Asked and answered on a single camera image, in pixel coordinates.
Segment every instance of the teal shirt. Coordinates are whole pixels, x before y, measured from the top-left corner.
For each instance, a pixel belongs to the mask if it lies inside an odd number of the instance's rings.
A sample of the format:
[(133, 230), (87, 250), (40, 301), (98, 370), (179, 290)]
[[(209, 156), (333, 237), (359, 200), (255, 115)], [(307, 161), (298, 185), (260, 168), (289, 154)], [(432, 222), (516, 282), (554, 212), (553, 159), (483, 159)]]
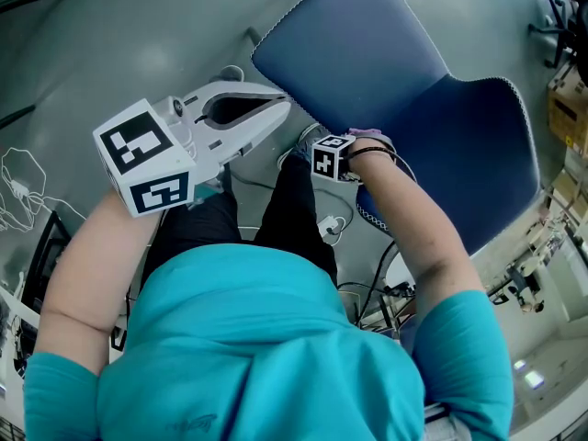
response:
[(482, 292), (437, 305), (411, 357), (351, 325), (309, 261), (211, 245), (150, 276), (128, 335), (100, 377), (29, 360), (29, 440), (420, 439), (425, 401), (446, 403), (474, 439), (508, 436), (510, 363)]

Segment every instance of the forearm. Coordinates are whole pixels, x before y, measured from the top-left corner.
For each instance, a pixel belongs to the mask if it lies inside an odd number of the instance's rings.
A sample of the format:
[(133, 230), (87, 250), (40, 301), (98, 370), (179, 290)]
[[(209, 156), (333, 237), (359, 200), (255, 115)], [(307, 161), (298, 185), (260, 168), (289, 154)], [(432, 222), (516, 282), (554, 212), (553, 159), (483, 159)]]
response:
[(482, 289), (445, 212), (387, 154), (362, 153), (353, 162), (415, 278), (421, 315), (456, 292)]
[[(62, 354), (99, 371), (96, 359), (104, 359), (107, 346), (97, 350), (99, 357), (94, 355), (94, 346), (97, 342), (104, 346), (104, 337), (107, 341), (159, 218), (151, 214), (133, 219), (113, 191), (102, 200), (51, 276), (36, 351)], [(92, 348), (85, 352), (70, 348), (74, 342), (83, 347), (84, 340), (93, 341)]]

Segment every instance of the person's left arm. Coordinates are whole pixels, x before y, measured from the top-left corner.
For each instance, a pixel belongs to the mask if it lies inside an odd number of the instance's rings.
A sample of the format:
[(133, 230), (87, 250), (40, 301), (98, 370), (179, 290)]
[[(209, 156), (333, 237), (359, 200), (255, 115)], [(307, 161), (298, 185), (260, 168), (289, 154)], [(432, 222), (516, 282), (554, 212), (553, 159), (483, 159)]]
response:
[(99, 375), (120, 305), (160, 214), (133, 219), (111, 190), (73, 237), (51, 275), (35, 353)]

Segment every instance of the white plug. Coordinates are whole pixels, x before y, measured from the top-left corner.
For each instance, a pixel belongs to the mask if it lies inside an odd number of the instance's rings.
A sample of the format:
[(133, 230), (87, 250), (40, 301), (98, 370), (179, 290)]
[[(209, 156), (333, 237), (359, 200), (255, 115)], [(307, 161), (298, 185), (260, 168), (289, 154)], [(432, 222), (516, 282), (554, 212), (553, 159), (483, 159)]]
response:
[(319, 222), (319, 232), (321, 233), (321, 237), (324, 238), (329, 232), (327, 229), (331, 229), (334, 231), (337, 227), (341, 224), (339, 221), (333, 216), (327, 216), (323, 220)]
[(12, 188), (12, 192), (17, 199), (27, 198), (30, 194), (28, 188), (25, 187), (22, 183), (18, 183), (17, 180), (11, 180), (10, 187)]

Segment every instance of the person's right arm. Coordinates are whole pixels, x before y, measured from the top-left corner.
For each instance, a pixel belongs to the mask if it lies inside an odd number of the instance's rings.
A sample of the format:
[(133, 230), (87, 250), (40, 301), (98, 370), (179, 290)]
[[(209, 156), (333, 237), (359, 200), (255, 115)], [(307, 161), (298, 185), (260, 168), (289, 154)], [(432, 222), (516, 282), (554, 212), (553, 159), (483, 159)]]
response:
[[(361, 139), (352, 151), (378, 146)], [(413, 358), (428, 401), (446, 404), (474, 440), (507, 439), (513, 411), (508, 350), (458, 232), (386, 153), (351, 161), (416, 282)]]

